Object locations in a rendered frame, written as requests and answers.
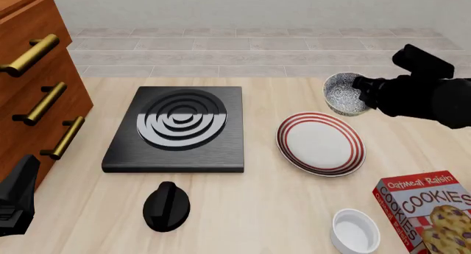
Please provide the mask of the flat black stove plate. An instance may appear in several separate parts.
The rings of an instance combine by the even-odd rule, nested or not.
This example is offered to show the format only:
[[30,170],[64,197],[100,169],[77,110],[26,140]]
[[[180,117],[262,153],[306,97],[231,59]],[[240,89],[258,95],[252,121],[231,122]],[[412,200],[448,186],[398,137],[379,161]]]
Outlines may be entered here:
[[107,173],[242,173],[242,88],[141,86],[102,160]]

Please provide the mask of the black and white patterned bowl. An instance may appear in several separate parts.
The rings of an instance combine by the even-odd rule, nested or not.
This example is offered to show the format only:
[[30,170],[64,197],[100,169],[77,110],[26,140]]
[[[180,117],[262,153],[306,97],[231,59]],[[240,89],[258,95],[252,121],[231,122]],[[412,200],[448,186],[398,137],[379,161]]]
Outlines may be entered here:
[[323,95],[328,107],[343,116],[359,116],[370,107],[359,99],[361,90],[353,88],[356,77],[354,72],[341,72],[328,77],[323,85]]

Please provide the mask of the small white ramekin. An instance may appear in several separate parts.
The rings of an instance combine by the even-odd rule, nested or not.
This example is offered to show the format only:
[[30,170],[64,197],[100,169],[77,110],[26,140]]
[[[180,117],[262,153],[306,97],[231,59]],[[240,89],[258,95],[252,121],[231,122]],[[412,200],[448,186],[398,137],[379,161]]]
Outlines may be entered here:
[[341,254],[373,254],[380,244],[380,231],[362,211],[345,208],[333,217],[330,240]]

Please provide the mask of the round black stove knob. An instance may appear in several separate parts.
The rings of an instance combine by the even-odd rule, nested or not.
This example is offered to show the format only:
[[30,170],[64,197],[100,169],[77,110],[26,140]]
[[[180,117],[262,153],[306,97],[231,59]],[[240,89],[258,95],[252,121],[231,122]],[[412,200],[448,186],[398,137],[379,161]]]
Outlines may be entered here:
[[164,181],[146,199],[143,217],[150,229],[166,233],[183,225],[190,210],[191,204],[186,192],[175,183]]

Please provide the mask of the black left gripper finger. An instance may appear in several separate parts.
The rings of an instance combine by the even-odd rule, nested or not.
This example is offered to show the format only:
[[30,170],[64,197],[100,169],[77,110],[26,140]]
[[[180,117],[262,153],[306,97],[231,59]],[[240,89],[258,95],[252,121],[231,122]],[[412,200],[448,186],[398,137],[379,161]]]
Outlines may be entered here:
[[25,155],[0,182],[0,205],[16,210],[34,210],[35,182],[40,161],[34,155]]

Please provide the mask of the oatmeal raisin cookies box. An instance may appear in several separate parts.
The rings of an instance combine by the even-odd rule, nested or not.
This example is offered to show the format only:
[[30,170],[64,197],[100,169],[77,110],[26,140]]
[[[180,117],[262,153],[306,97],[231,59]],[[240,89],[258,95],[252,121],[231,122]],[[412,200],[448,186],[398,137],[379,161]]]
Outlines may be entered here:
[[409,254],[471,254],[471,194],[450,172],[381,178],[372,193]]

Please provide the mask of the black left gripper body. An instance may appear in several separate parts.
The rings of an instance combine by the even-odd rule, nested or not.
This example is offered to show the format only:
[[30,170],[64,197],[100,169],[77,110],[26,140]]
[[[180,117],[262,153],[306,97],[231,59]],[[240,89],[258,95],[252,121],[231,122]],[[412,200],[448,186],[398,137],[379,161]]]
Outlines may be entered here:
[[33,202],[13,204],[0,200],[0,236],[24,235],[34,215]]

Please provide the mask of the white plate with red rings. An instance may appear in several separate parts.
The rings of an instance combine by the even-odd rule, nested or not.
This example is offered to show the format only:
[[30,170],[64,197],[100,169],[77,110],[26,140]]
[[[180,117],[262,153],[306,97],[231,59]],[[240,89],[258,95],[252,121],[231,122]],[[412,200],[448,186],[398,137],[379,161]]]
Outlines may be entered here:
[[275,140],[289,163],[317,176],[352,174],[366,160],[366,146],[356,130],[322,112],[287,116],[278,126]]

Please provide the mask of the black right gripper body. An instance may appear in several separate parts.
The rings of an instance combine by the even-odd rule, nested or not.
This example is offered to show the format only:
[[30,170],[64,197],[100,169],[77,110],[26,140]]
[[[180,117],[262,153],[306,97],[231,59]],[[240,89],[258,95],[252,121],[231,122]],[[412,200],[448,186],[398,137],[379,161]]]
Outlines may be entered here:
[[362,90],[362,94],[367,94],[371,101],[371,108],[376,109],[378,107],[378,94],[380,89],[385,85],[386,79],[368,79],[368,88]]

